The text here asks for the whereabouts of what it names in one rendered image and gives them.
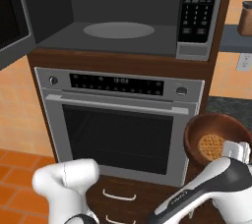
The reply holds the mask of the brown canister with dark lid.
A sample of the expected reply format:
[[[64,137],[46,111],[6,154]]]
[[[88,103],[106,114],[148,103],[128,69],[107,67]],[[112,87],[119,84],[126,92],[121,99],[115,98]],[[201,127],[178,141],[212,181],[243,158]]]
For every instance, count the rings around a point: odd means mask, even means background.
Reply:
[[[242,12],[237,31],[242,36],[252,36],[252,1],[242,2]]]

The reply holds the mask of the oven door with dark window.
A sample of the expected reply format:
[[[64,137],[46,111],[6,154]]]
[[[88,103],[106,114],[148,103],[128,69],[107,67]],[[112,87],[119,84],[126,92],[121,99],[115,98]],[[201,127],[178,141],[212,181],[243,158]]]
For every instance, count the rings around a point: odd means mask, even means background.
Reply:
[[[67,104],[47,101],[46,96],[43,98],[58,161],[92,158],[98,163],[102,175],[118,174],[128,179],[175,187],[184,184],[188,158],[183,133],[189,120],[198,114],[196,103],[89,94],[55,95],[159,109],[187,108],[189,115],[165,115]]]

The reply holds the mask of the dark wood appliance cabinet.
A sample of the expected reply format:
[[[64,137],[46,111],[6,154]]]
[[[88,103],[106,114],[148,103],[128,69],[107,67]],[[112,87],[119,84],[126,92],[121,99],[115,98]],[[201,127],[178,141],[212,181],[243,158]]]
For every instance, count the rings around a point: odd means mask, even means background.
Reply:
[[[140,76],[159,76],[162,78],[183,78],[189,81],[203,80],[201,104],[198,113],[204,114],[207,108],[213,74],[221,45],[222,30],[229,0],[220,1],[217,27],[214,32],[214,46],[208,61],[177,60],[171,56],[148,56],[124,53],[100,53],[87,51],[69,51],[59,49],[36,49],[28,55],[30,68],[54,67],[78,71],[100,71],[109,74]],[[140,179],[128,179],[118,174],[103,175],[139,182]]]

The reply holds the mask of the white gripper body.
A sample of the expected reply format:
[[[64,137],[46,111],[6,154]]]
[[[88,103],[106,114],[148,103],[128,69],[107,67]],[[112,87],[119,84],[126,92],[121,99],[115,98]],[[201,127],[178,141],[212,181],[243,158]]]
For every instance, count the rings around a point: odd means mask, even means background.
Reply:
[[[226,140],[222,148],[222,156],[234,158],[243,163],[249,163],[250,161],[250,145],[248,142],[234,142]]]

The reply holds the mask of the round golden waffle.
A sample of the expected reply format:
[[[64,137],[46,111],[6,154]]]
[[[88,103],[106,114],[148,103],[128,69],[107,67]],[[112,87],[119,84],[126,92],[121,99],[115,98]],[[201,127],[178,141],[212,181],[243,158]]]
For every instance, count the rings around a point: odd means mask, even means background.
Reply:
[[[221,158],[224,139],[217,135],[204,135],[198,142],[200,153],[209,161]]]

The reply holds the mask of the dark wood drawer front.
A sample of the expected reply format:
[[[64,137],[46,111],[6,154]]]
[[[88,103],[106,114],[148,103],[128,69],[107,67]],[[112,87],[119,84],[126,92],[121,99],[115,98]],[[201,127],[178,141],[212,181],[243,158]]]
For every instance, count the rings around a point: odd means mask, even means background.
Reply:
[[[111,195],[137,195],[137,198],[134,201],[109,198],[102,194],[103,189]],[[106,214],[113,219],[136,220],[137,224],[145,224],[147,215],[177,191],[175,187],[100,176],[97,183],[88,190],[87,201],[101,224],[108,224],[105,221]]]

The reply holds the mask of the grey microwave turntable plate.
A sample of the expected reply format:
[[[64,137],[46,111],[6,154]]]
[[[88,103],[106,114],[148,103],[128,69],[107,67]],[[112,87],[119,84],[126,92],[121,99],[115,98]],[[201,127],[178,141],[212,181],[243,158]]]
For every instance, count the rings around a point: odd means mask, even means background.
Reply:
[[[129,22],[100,23],[84,28],[85,34],[105,39],[133,39],[148,36],[154,32],[155,29],[151,26]]]

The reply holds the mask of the black and silver microwave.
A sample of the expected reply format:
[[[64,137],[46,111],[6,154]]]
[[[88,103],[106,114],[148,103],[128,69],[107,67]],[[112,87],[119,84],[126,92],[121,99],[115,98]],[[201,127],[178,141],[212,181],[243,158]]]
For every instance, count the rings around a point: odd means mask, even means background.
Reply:
[[[35,44],[41,48],[210,57],[221,0],[26,0]],[[129,22],[155,32],[133,39],[84,33],[100,23]]]

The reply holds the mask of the stainless steel wall oven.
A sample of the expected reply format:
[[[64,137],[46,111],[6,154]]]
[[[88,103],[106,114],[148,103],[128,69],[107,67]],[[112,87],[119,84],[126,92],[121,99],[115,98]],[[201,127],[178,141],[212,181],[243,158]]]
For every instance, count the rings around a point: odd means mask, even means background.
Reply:
[[[34,69],[59,162],[94,159],[102,175],[181,187],[183,133],[205,82]]]

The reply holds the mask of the grey wall shelf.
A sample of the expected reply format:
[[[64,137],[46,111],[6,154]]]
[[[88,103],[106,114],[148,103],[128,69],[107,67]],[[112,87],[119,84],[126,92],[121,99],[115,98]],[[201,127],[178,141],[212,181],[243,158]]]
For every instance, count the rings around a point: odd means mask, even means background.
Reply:
[[[220,52],[252,53],[252,36],[240,35],[237,25],[225,25],[220,41]]]

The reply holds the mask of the white wall outlet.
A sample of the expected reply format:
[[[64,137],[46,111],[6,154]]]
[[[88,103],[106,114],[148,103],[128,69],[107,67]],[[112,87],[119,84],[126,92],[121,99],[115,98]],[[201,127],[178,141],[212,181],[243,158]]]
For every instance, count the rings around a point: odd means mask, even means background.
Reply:
[[[238,59],[236,70],[249,72],[252,65],[252,53],[241,53]]]

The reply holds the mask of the dark microwave door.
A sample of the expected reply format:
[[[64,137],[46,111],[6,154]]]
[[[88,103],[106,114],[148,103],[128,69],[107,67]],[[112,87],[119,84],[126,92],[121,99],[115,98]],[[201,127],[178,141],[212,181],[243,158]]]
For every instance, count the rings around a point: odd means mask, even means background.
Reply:
[[[0,70],[35,49],[26,0],[0,0]]]

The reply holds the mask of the brown wooden bowl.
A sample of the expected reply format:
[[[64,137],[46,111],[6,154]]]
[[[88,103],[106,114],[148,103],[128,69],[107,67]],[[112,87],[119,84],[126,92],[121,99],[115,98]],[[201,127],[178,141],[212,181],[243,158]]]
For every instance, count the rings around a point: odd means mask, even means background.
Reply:
[[[231,116],[216,113],[195,116],[185,128],[184,148],[188,157],[198,166],[204,167],[211,162],[200,153],[198,147],[198,142],[204,135],[217,135],[234,142],[245,141],[252,148],[252,135]]]

